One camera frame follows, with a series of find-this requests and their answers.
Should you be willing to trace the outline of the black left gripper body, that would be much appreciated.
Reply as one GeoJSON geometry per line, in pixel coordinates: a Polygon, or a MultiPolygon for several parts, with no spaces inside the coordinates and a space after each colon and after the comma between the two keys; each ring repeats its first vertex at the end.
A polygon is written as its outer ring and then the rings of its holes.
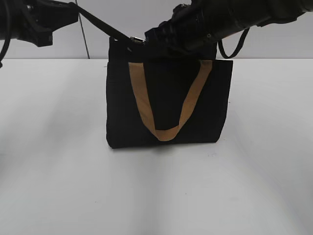
{"type": "Polygon", "coordinates": [[[14,38],[46,47],[53,45],[53,32],[78,22],[78,12],[56,0],[14,1],[14,38]]]}

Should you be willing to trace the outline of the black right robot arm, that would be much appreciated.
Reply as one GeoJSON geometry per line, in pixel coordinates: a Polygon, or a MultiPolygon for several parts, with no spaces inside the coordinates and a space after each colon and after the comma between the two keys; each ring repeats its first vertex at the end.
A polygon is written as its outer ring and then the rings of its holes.
{"type": "Polygon", "coordinates": [[[313,10],[311,0],[193,0],[145,32],[148,45],[193,52],[253,26],[287,24],[313,10]]]}

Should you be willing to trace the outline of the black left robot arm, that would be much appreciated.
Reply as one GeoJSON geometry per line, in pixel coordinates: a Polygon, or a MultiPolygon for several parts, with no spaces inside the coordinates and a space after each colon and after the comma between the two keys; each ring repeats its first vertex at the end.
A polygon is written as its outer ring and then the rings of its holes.
{"type": "Polygon", "coordinates": [[[67,2],[55,0],[2,0],[0,39],[8,31],[17,39],[46,47],[53,44],[53,32],[78,22],[78,12],[67,2]]]}

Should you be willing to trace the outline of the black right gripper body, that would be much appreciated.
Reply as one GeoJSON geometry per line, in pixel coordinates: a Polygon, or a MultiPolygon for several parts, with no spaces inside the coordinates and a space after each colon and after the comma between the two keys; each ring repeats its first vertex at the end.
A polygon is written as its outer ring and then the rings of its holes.
{"type": "Polygon", "coordinates": [[[201,57],[215,57],[217,44],[205,28],[205,2],[179,4],[173,9],[171,19],[145,32],[149,46],[165,47],[172,55],[182,53],[201,57]]]}

